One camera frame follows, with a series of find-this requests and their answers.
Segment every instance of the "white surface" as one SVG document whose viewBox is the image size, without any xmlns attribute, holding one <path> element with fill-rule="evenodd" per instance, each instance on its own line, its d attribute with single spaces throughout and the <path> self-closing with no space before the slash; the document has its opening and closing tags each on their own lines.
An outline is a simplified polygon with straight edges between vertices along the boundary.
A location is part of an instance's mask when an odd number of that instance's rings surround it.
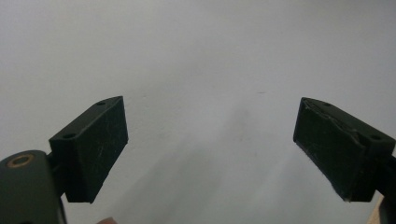
<svg viewBox="0 0 396 224">
<path fill-rule="evenodd" d="M 302 96 L 395 136 L 395 43 L 391 0 L 1 1 L 0 157 L 123 95 L 130 143 L 69 223 L 365 223 L 291 138 Z"/>
</svg>

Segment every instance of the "white background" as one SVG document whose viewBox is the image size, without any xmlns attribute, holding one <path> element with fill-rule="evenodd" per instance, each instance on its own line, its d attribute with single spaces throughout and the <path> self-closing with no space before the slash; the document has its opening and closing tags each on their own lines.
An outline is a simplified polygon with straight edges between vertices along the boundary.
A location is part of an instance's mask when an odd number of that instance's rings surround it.
<svg viewBox="0 0 396 224">
<path fill-rule="evenodd" d="M 365 223 L 292 141 L 303 96 L 396 135 L 393 0 L 0 1 L 0 158 L 123 95 L 130 142 L 69 223 Z"/>
</svg>

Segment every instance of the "black plastic part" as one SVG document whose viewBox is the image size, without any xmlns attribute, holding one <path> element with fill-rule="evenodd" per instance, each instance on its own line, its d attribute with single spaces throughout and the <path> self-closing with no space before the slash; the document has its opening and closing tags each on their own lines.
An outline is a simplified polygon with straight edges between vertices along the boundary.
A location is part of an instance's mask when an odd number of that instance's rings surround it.
<svg viewBox="0 0 396 224">
<path fill-rule="evenodd" d="M 348 202 L 370 202 L 395 140 L 328 103 L 303 98 L 294 142 Z"/>
<path fill-rule="evenodd" d="M 0 174 L 1 224 L 65 223 L 44 152 L 29 150 L 8 157 L 0 162 Z"/>
<path fill-rule="evenodd" d="M 67 200 L 92 203 L 128 143 L 122 96 L 94 104 L 49 143 L 52 163 L 67 171 L 67 176 L 60 179 L 65 181 Z"/>
</svg>

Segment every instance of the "screw hole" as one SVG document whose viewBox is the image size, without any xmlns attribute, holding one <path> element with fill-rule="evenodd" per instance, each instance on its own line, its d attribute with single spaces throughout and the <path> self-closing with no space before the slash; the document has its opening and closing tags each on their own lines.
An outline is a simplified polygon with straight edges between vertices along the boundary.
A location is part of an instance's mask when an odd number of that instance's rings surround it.
<svg viewBox="0 0 396 224">
<path fill-rule="evenodd" d="M 375 134 L 371 135 L 370 137 L 373 138 L 374 140 L 381 140 L 381 137 Z"/>
<path fill-rule="evenodd" d="M 76 136 L 75 133 L 68 133 L 68 134 L 65 134 L 65 135 L 64 135 L 64 138 L 73 138 L 73 137 L 75 137 L 75 136 Z"/>
<path fill-rule="evenodd" d="M 32 154 L 24 154 L 18 157 L 13 158 L 11 161 L 7 163 L 9 168 L 18 168 L 22 167 L 33 160 L 35 156 Z"/>
</svg>

